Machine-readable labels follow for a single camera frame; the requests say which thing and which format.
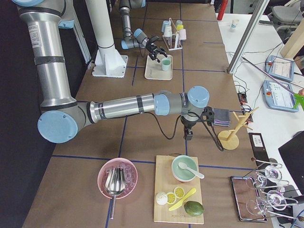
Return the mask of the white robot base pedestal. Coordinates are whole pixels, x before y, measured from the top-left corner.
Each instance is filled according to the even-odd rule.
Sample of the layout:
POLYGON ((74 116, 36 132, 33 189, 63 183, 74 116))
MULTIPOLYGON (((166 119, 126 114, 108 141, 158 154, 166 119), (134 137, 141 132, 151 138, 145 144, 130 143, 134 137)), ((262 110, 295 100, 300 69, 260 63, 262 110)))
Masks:
POLYGON ((115 48, 106 1, 87 0, 86 6, 98 46, 92 75, 123 78, 128 56, 115 48))

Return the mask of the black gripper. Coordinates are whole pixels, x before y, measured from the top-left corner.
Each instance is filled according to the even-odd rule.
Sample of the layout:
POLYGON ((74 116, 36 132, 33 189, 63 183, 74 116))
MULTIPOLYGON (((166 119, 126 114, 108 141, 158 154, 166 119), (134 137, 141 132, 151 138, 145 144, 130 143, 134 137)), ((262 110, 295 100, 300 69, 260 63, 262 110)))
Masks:
POLYGON ((181 114, 181 122, 184 125, 184 140, 190 141, 193 138, 192 127, 197 122, 201 122, 201 115, 196 112, 181 114))
POLYGON ((151 60, 156 60, 158 63, 160 63, 160 60, 157 58, 158 54, 164 55, 165 57, 168 56, 165 49, 162 47, 157 48, 152 40, 148 40, 145 47, 149 51, 151 60))

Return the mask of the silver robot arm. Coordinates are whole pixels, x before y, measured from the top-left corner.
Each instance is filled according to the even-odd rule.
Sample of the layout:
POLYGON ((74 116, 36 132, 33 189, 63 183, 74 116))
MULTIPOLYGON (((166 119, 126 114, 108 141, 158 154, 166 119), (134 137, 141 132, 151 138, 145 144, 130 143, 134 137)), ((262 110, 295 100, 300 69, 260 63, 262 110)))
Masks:
POLYGON ((138 28, 134 32, 131 30, 130 9, 143 8, 146 5, 145 0, 121 0, 119 3, 119 12, 122 19, 123 40, 121 46, 123 49, 145 48, 149 51, 151 60, 156 60, 160 63, 158 55, 167 57, 166 51, 162 47, 157 47, 154 42, 158 40, 158 36, 150 38, 138 28))
MULTIPOLYGON (((100 120, 114 119, 154 111, 156 115, 181 114, 186 129, 202 120, 202 113, 209 107, 209 92, 202 86, 194 86, 187 93, 171 94, 161 91, 155 94, 137 95, 105 102, 80 102, 71 96, 67 78, 59 28, 75 19, 72 0, 12 0, 20 18, 26 22, 34 52, 34 62, 43 93, 42 115, 38 131, 52 143, 65 143, 73 139, 84 127, 100 120)), ((119 54, 114 45, 112 28, 105 0, 86 0, 90 20, 98 45, 96 64, 102 76, 123 77, 127 56, 119 54)), ((131 31, 130 9, 142 8, 145 0, 121 0, 122 48, 146 48, 152 60, 158 55, 167 57, 162 47, 154 42, 157 36, 148 37, 140 28, 131 31)))

